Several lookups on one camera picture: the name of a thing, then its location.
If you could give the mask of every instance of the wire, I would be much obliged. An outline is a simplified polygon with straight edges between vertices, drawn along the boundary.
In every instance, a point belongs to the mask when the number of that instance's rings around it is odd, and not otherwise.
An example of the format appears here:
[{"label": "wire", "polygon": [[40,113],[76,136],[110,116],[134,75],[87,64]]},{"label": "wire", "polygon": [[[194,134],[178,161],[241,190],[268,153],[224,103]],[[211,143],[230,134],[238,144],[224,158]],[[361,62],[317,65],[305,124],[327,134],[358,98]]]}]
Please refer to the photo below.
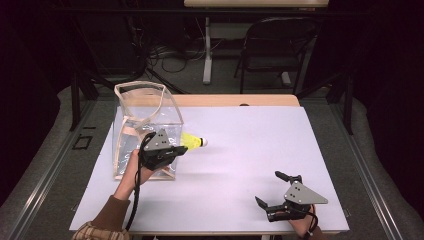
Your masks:
[{"label": "wire", "polygon": [[133,208],[131,211],[131,215],[130,218],[128,220],[127,226],[125,227],[125,229],[128,231],[131,228],[131,224],[134,220],[135,214],[137,213],[137,206],[138,206],[138,199],[140,196],[140,183],[141,183],[141,167],[142,167],[142,162],[145,161],[144,158],[144,154],[143,154],[143,149],[144,147],[147,145],[147,143],[149,143],[149,141],[155,136],[155,132],[151,132],[148,133],[143,141],[140,144],[140,152],[138,154],[138,166],[137,166],[137,172],[134,176],[134,182],[135,182],[135,187],[134,187],[134,203],[133,203]]},{"label": "wire", "polygon": [[152,76],[156,77],[159,81],[161,81],[167,88],[170,90],[173,90],[174,92],[181,93],[181,94],[188,94],[188,92],[178,88],[174,84],[170,83],[168,80],[160,76],[157,72],[155,72],[153,69],[146,68],[146,71],[151,73]]},{"label": "wire", "polygon": [[309,226],[309,230],[308,230],[309,235],[312,236],[312,232],[318,226],[318,217],[315,214],[315,206],[314,205],[311,205],[311,207],[312,207],[312,213],[311,212],[307,212],[306,214],[308,214],[309,216],[312,216],[311,225]]},{"label": "wire", "polygon": [[163,71],[165,71],[165,72],[168,72],[168,73],[178,73],[178,72],[181,72],[182,70],[184,70],[187,67],[187,58],[183,57],[184,64],[183,64],[183,66],[180,69],[175,70],[175,71],[167,70],[165,68],[165,65],[164,65],[165,59],[167,59],[167,58],[166,57],[163,58],[162,59],[162,62],[161,62],[161,67],[162,67]]},{"label": "wire", "polygon": [[199,60],[199,59],[201,59],[202,57],[203,57],[203,55],[205,55],[205,52],[206,52],[206,37],[205,37],[205,34],[203,34],[203,31],[202,31],[202,28],[200,27],[200,24],[199,24],[199,20],[197,19],[197,18],[195,18],[196,19],[196,24],[197,24],[197,27],[199,28],[199,32],[200,32],[200,34],[202,35],[202,40],[203,40],[203,51],[202,51],[202,55],[200,55],[198,58],[196,58],[196,59],[193,59],[193,61],[194,60]]}]

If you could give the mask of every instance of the yellow object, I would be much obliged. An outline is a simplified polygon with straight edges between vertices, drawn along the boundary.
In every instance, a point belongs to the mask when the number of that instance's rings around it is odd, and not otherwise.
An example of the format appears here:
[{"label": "yellow object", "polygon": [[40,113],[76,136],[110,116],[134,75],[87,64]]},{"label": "yellow object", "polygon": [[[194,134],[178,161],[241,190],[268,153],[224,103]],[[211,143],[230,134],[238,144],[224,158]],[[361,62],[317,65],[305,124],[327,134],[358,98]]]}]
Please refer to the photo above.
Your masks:
[{"label": "yellow object", "polygon": [[193,136],[189,133],[183,132],[181,134],[181,145],[192,150],[198,147],[204,147],[208,144],[208,141],[204,138]]}]

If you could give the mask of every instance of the dark background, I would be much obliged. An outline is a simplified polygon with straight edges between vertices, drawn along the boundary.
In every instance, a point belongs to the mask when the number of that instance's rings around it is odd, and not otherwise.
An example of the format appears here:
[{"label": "dark background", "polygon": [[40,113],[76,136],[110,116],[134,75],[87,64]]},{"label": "dark background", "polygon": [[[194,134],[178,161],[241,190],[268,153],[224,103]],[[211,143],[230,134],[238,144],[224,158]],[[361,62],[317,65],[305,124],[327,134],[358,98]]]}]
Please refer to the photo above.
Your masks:
[{"label": "dark background", "polygon": [[[86,6],[85,2],[49,3]],[[122,6],[114,0],[90,3]],[[148,7],[183,7],[183,1],[137,3]],[[56,95],[70,85],[75,67],[106,75],[133,74],[140,71],[143,59],[128,44],[132,41],[131,30],[125,18],[86,16],[71,21],[69,17],[55,16],[52,22],[37,1],[0,4],[0,71],[6,86],[2,87],[6,100],[6,112],[2,114],[2,133],[6,133],[0,173],[2,204],[54,124],[60,107]],[[356,69],[354,96],[367,108],[380,161],[405,199],[423,217],[424,194],[419,184],[424,144],[424,19],[420,17],[423,5],[418,1],[330,0],[328,9],[373,9],[375,13],[372,19],[379,33]],[[146,23],[163,43],[175,49],[184,48],[183,29],[190,19],[161,17],[155,21],[146,19]],[[326,20],[312,53],[304,87],[314,86],[345,67],[368,23]]]}]

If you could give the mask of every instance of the white stand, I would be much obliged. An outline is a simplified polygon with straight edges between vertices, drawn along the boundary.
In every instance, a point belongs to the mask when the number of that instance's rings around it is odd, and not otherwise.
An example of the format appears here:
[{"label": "white stand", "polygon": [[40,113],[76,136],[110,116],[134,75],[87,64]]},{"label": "white stand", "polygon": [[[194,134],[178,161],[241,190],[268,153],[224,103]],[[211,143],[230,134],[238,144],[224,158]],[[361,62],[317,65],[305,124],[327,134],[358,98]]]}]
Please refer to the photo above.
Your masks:
[{"label": "white stand", "polygon": [[212,57],[211,57],[211,35],[210,35],[210,23],[209,18],[206,18],[205,23],[205,35],[206,35],[206,60],[205,70],[203,72],[203,84],[209,85],[211,83],[211,71],[212,71]]}]

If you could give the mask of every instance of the floor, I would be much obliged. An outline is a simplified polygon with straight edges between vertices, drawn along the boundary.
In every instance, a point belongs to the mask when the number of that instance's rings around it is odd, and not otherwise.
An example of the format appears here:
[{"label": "floor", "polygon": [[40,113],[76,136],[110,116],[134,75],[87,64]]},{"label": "floor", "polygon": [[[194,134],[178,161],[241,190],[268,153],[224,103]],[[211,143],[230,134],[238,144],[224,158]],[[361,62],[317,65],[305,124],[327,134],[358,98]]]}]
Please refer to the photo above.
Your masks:
[{"label": "floor", "polygon": [[[214,44],[218,45],[214,49],[210,85],[202,83],[202,58],[181,61],[169,55],[150,68],[189,93],[237,94],[240,79],[233,78],[237,64],[237,54],[234,53],[237,51],[229,51],[228,45],[219,41]],[[106,77],[111,81],[120,79]],[[258,78],[268,80],[255,81]],[[142,79],[160,83],[151,74]],[[264,89],[281,86],[275,75],[252,75],[249,79],[246,85],[251,90],[246,93],[291,92],[290,89]],[[68,131],[72,120],[70,89],[59,94],[62,104],[55,125],[25,175],[0,208],[0,239],[69,239],[72,236],[68,230],[70,222],[114,116],[114,93],[102,85],[96,84],[96,87],[100,92],[98,100],[87,101],[82,96],[82,121],[73,132]],[[327,91],[325,87],[319,89],[301,99],[300,103],[310,118],[351,229],[330,236],[330,239],[420,239],[424,224],[403,200],[379,163],[366,121],[366,109],[354,101],[354,135],[349,135],[341,124],[341,105],[327,104]],[[86,149],[78,146],[82,136],[91,137]]]}]

